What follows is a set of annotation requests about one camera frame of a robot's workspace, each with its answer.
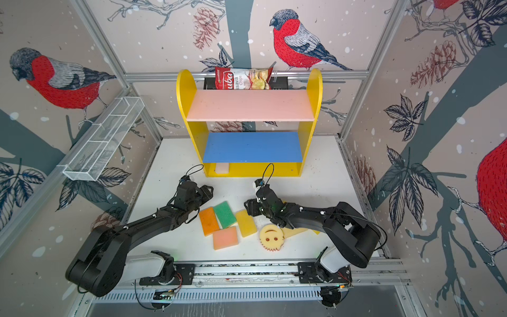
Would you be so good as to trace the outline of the green scouring sponge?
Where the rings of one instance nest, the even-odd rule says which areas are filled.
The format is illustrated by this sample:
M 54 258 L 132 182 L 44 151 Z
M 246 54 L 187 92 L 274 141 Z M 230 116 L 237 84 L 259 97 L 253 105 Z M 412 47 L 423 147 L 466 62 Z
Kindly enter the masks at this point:
M 228 202 L 220 203 L 213 209 L 222 229 L 227 229 L 237 223 Z

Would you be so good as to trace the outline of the pale pink sponge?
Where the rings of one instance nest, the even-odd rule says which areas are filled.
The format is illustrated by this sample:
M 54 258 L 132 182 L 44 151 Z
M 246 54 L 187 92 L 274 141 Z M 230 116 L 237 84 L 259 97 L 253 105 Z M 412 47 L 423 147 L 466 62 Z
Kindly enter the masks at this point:
M 221 162 L 215 164 L 215 173 L 218 175 L 228 174 L 230 170 L 230 164 L 227 162 Z

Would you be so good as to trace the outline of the orange scouring sponge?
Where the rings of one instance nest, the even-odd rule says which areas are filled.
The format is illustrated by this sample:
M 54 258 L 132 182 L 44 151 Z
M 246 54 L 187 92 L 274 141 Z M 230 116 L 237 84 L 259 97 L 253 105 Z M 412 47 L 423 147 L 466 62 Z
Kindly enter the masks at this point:
M 199 212 L 199 219 L 203 229 L 204 236 L 210 236 L 214 232 L 220 230 L 215 211 L 212 207 L 209 207 Z

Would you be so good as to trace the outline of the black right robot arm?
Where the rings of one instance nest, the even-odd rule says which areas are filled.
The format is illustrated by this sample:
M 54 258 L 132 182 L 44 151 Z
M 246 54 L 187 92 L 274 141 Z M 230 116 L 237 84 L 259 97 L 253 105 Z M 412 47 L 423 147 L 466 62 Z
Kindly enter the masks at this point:
M 335 207 L 304 207 L 283 202 L 269 185 L 260 186 L 254 199 L 244 202 L 248 215 L 268 218 L 281 228 L 324 232 L 348 264 L 366 268 L 382 237 L 381 228 L 354 207 L 339 202 Z

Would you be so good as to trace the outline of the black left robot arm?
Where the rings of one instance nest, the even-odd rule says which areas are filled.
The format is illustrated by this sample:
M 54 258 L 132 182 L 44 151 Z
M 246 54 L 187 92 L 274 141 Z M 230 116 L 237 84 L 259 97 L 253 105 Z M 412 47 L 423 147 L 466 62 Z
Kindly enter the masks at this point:
M 187 223 L 190 213 L 213 198 L 213 191 L 211 186 L 181 180 L 175 196 L 154 214 L 123 226 L 96 227 L 70 263 L 65 278 L 97 297 L 107 295 L 119 284 L 132 249 Z

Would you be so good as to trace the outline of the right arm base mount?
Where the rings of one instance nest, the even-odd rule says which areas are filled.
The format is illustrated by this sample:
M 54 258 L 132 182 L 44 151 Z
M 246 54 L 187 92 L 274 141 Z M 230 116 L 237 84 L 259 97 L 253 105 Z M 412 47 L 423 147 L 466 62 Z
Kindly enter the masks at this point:
M 297 272 L 295 276 L 298 277 L 302 284 L 351 284 L 351 269 L 345 266 L 335 273 L 327 271 L 321 264 L 316 262 L 299 262 L 297 264 Z

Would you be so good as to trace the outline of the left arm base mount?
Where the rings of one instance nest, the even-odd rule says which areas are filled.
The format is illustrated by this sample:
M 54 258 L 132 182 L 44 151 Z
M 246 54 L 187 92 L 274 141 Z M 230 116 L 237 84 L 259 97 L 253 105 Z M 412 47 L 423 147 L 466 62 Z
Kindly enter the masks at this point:
M 195 264 L 176 263 L 174 257 L 161 251 L 152 251 L 149 264 L 157 273 L 150 273 L 147 277 L 139 279 L 142 286 L 191 285 L 194 280 Z

